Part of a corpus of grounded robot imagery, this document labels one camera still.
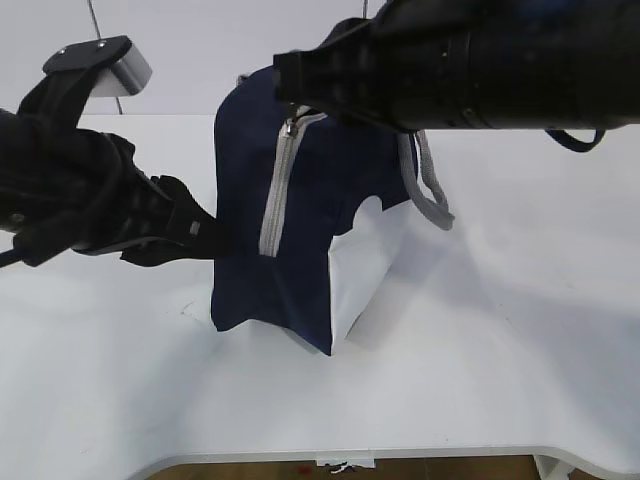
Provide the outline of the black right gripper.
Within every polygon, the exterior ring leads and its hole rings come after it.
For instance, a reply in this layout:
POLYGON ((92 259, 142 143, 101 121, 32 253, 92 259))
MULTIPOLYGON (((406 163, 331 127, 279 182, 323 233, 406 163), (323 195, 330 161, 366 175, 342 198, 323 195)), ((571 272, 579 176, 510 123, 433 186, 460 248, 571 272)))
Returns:
POLYGON ((273 56, 277 100, 308 106, 334 118, 413 133, 392 117, 391 84, 373 52, 373 21, 348 18, 315 49, 273 56))

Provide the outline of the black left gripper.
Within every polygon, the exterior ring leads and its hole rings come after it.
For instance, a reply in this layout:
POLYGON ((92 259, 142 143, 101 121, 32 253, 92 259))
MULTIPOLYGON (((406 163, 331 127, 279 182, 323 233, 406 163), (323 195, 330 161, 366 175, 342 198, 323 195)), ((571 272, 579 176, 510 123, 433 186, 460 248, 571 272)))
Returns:
POLYGON ((14 259, 41 265, 72 250, 136 266, 215 260, 229 229, 172 176, 147 177, 113 134, 14 136, 14 259))

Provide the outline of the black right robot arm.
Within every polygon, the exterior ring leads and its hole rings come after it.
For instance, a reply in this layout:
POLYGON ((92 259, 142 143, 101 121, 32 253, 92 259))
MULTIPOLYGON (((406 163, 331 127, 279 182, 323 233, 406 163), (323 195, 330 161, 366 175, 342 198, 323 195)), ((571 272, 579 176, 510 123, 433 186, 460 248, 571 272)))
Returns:
POLYGON ((390 1, 276 55, 275 94, 402 132, 639 120, 635 1, 390 1))

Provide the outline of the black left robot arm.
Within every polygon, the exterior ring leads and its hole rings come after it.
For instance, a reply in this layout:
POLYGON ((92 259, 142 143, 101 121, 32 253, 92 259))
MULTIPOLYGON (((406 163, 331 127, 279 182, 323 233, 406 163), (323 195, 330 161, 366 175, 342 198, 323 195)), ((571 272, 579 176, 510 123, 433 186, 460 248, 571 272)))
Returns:
POLYGON ((79 128, 96 82, 87 70, 50 73, 17 113, 1 113, 1 228, 13 236, 2 266, 66 251, 141 267, 229 255, 229 228, 182 181, 146 176, 125 138, 79 128))

